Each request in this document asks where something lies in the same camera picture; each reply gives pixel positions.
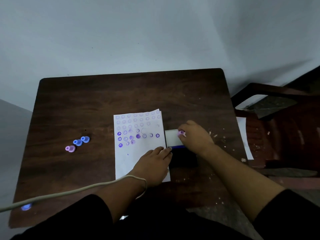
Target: black sleeve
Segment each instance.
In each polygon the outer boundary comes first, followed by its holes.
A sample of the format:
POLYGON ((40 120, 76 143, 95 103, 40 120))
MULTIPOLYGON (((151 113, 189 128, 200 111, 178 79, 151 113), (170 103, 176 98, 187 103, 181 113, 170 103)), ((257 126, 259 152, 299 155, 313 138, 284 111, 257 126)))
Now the black sleeve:
POLYGON ((12 239, 107 238, 113 222, 108 206, 90 194, 12 239))
POLYGON ((252 223, 264 240, 318 238, 320 208, 291 190, 271 200, 252 223))

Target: wood grain surface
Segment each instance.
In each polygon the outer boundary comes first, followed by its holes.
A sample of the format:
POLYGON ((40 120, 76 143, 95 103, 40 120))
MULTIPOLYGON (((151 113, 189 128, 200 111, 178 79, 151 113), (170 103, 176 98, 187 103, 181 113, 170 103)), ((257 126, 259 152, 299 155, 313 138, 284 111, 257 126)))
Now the wood grain surface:
MULTIPOLYGON (((236 159, 246 158, 222 69, 144 72, 44 78, 39 83, 14 202, 74 190, 115 179, 113 115, 160 109, 165 130, 192 119, 236 159), (74 153, 74 139, 90 136, 74 153)), ((146 198, 164 198, 185 207, 230 200, 213 170, 201 158, 196 168, 170 170, 171 182, 148 189, 146 198)), ((82 197, 35 203, 12 210, 11 228, 34 226, 82 197)))

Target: person's left hand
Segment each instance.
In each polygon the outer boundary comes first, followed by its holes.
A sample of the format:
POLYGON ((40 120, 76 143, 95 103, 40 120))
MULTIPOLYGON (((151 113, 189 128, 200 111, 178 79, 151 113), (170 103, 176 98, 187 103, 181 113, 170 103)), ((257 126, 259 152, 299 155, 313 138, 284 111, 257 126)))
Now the person's left hand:
POLYGON ((168 166, 172 158, 171 148, 164 149, 162 146, 147 151, 134 165, 128 175, 143 178, 148 187, 154 187, 164 180, 169 170, 168 166))

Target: cord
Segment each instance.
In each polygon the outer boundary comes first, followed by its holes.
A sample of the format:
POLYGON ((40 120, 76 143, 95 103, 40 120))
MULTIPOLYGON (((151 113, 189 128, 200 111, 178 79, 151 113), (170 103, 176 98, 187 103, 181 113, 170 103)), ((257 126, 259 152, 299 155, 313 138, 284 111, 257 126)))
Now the cord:
POLYGON ((11 204, 9 206, 0 208, 0 213, 12 210, 12 209, 20 207, 20 206, 25 206, 27 204, 34 203, 34 202, 37 202, 37 201, 40 201, 40 200, 46 200, 46 199, 55 198, 55 197, 61 197, 61 196, 67 196, 67 195, 75 194, 75 193, 78 193, 78 192, 81 192, 81 191, 84 191, 84 190, 88 190, 88 189, 91 189, 91 188, 94 188, 94 187, 113 184, 113 183, 116 183, 116 182, 118 182, 118 181, 120 181, 120 180, 122 180, 124 178, 128 178, 128 177, 131 177, 131 178, 134 178, 134 179, 143 180, 143 181, 146 182, 145 191, 140 196, 138 196, 136 199, 138 199, 141 196, 143 196, 144 193, 147 190, 147 181, 144 178, 141 178, 141 177, 136 177, 136 176, 133 176, 133 175, 125 175, 125 176, 123 176, 121 178, 118 178, 117 180, 110 181, 110 182, 92 184, 92 185, 88 185, 88 186, 85 186, 85 187, 82 187, 82 188, 79 188, 79 189, 74 189, 74 190, 61 192, 61 193, 52 193, 52 194, 47 194, 47 195, 43 195, 43 196, 37 196, 37 197, 31 198, 31 199, 23 200, 23 201, 20 201, 20 202, 15 202, 15 203, 13 203, 13 204, 11 204))

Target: wooden table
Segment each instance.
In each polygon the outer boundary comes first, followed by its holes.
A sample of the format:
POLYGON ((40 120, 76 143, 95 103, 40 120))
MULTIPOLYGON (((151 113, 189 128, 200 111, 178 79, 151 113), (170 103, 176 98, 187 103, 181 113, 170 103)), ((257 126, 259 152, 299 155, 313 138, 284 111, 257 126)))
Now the wooden table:
MULTIPOLYGON (((236 159, 246 158, 222 69, 145 72, 44 78, 26 141, 14 202, 74 190, 115 179, 113 115, 160 109, 165 130, 188 119, 198 122, 215 143, 236 159), (74 153, 74 139, 90 136, 74 153)), ((185 206, 210 206, 230 196, 201 158, 196 168, 170 170, 171 182, 149 189, 146 197, 185 206)), ((87 190, 12 210, 11 228, 33 226, 80 198, 87 190)))

